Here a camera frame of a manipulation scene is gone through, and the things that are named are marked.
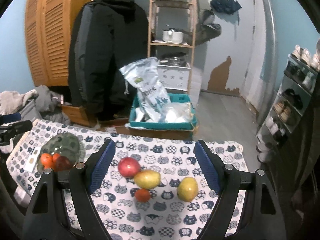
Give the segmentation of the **dark red apple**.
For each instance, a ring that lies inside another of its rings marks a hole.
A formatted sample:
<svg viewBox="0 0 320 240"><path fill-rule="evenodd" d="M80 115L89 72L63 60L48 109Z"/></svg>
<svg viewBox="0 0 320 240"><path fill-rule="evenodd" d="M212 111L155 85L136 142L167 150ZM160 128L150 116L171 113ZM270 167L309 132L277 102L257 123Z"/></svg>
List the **dark red apple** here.
<svg viewBox="0 0 320 240"><path fill-rule="evenodd" d="M70 170L73 167L71 161L65 156L58 157L54 163L56 172Z"/></svg>

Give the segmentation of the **wooden louvered wardrobe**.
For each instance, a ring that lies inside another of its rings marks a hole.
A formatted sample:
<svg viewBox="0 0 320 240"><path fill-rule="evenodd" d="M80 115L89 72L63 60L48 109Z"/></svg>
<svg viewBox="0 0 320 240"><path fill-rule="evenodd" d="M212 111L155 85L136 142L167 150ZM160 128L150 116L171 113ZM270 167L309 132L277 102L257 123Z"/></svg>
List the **wooden louvered wardrobe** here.
<svg viewBox="0 0 320 240"><path fill-rule="evenodd" d="M89 0L27 0L25 45L36 86L67 86L71 33Z"/></svg>

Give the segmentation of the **shoe rack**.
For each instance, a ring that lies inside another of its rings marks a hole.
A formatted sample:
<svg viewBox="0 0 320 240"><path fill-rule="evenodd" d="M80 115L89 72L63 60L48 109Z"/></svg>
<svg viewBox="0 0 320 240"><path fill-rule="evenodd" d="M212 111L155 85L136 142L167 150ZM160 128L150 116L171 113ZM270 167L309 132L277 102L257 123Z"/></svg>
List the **shoe rack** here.
<svg viewBox="0 0 320 240"><path fill-rule="evenodd" d="M298 126L311 101L318 76L318 55L296 45L287 57L275 100L256 135L260 163L270 162Z"/></svg>

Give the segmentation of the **silver vertical pipe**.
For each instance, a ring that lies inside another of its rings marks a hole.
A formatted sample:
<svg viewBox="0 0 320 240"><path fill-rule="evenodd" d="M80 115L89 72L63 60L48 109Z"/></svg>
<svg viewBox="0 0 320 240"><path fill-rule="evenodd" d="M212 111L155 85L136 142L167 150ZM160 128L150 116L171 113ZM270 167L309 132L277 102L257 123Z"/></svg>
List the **silver vertical pipe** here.
<svg viewBox="0 0 320 240"><path fill-rule="evenodd" d="M260 77L262 78L265 89L261 102L261 109L258 115L258 125L262 126L274 100L275 85L278 72L278 42L276 34L276 22L272 9L271 0L263 0L266 24L266 49Z"/></svg>

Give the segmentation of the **yellow green apple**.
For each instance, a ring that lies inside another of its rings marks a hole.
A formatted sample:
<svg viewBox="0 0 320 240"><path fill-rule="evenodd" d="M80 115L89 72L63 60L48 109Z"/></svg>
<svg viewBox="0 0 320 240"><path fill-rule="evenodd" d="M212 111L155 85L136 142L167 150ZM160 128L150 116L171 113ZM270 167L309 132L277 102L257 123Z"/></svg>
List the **yellow green apple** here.
<svg viewBox="0 0 320 240"><path fill-rule="evenodd" d="M185 177L177 188L178 198L184 202L191 202L198 194L199 187L195 178Z"/></svg>

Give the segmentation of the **large orange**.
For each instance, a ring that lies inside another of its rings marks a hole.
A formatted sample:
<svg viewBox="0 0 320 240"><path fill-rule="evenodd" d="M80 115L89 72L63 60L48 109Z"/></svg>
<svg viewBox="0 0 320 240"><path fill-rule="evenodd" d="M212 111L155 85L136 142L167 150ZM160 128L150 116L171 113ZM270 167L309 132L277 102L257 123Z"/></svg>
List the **large orange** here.
<svg viewBox="0 0 320 240"><path fill-rule="evenodd" d="M44 166L44 168L51 167L54 164L53 157L49 153L43 153L40 156L40 162Z"/></svg>

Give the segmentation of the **yellow mango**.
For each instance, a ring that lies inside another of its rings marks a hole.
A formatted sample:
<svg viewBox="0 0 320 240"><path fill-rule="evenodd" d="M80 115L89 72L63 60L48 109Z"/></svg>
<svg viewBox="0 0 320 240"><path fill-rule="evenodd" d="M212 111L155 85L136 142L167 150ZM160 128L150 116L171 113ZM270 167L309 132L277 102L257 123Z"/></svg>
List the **yellow mango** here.
<svg viewBox="0 0 320 240"><path fill-rule="evenodd" d="M135 184L140 188L151 190L160 184L161 175L153 170L143 170L138 172L133 179Z"/></svg>

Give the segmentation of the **white printed rice bag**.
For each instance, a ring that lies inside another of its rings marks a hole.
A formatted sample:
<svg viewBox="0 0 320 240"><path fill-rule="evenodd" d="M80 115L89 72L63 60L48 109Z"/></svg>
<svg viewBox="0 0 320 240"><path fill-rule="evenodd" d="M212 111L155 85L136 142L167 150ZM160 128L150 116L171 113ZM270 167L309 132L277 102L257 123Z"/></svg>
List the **white printed rice bag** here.
<svg viewBox="0 0 320 240"><path fill-rule="evenodd" d="M170 102L170 96L160 81L157 66L157 58L149 57L119 70L124 79L137 89L139 106L153 122L159 122L162 108Z"/></svg>

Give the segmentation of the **teal cardboard box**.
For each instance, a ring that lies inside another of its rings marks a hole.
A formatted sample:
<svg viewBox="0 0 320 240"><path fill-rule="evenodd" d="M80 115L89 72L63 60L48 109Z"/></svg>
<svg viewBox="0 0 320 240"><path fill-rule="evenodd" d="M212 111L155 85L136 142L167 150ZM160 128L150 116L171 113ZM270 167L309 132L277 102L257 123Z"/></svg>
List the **teal cardboard box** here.
<svg viewBox="0 0 320 240"><path fill-rule="evenodd" d="M169 93L171 102L190 102L189 95L187 94L172 94ZM152 121L148 116L141 111L139 107L138 97L136 96L130 112L129 117L129 126L135 129L153 129L153 130L185 130L185 131L193 131L198 127L199 122L195 115L195 108L192 103L192 113L194 114L191 122L184 123L166 123L163 120L162 113L160 112L159 120L157 122Z"/></svg>

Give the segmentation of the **dark folded umbrella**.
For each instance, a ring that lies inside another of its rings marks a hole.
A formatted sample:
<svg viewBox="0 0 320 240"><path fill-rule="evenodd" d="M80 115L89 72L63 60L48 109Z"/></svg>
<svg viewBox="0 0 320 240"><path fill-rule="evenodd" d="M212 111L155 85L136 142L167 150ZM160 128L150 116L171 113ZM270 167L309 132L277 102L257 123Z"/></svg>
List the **dark folded umbrella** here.
<svg viewBox="0 0 320 240"><path fill-rule="evenodd" d="M232 24L240 24L239 10L242 8L240 3L235 0L211 0L211 8L218 18Z"/></svg>

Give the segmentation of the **small mandarin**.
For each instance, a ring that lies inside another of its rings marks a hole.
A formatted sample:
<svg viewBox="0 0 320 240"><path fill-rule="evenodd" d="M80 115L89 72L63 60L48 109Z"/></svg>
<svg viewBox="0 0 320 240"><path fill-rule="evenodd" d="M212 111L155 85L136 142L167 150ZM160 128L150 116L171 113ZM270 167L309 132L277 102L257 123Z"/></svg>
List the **small mandarin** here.
<svg viewBox="0 0 320 240"><path fill-rule="evenodd" d="M138 202L147 202L151 198L150 191L147 189L138 189L135 192L135 198Z"/></svg>
<svg viewBox="0 0 320 240"><path fill-rule="evenodd" d="M55 163L59 157L61 157L61 155L60 155L59 153L54 153L54 154L52 155L53 163Z"/></svg>

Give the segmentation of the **green glass bowl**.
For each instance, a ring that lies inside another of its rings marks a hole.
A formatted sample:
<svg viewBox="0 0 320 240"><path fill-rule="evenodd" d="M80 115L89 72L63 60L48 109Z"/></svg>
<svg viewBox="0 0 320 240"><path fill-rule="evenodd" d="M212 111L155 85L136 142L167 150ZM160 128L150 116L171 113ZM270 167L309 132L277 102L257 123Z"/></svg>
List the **green glass bowl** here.
<svg viewBox="0 0 320 240"><path fill-rule="evenodd" d="M53 136L45 143L37 158L37 172L40 174L44 171L44 166L41 164L40 157L43 153L55 154L67 157L74 165L78 162L83 162L85 158L85 149L78 137L72 133L63 132Z"/></svg>

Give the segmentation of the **black hanging coat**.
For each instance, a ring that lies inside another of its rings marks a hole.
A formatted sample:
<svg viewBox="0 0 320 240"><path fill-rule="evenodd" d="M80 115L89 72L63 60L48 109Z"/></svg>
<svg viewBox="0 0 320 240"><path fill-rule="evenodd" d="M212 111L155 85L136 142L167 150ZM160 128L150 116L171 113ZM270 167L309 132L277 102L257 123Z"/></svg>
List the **black hanging coat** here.
<svg viewBox="0 0 320 240"><path fill-rule="evenodd" d="M148 19L135 0L94 0L73 24L68 87L73 106L99 122L129 113L136 89L120 68L147 57Z"/></svg>

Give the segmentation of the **bamboo shelf rack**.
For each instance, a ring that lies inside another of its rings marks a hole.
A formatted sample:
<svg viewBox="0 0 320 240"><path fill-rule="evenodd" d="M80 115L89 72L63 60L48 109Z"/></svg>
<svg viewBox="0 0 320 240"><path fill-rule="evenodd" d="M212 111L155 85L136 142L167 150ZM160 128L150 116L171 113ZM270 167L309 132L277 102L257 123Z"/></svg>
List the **bamboo shelf rack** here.
<svg viewBox="0 0 320 240"><path fill-rule="evenodd" d="M149 0L148 56L159 59L165 88L189 93L194 65L197 0Z"/></svg>

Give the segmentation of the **grey clothes pile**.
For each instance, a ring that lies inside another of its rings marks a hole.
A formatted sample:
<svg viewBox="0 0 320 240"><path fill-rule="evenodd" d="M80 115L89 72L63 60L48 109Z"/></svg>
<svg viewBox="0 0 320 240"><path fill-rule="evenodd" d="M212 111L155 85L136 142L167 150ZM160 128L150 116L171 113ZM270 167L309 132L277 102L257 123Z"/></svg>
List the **grey clothes pile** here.
<svg viewBox="0 0 320 240"><path fill-rule="evenodd" d="M22 120L44 119L71 125L70 118L62 111L63 103L63 95L44 85L24 94L5 90L1 92L1 115L20 113Z"/></svg>

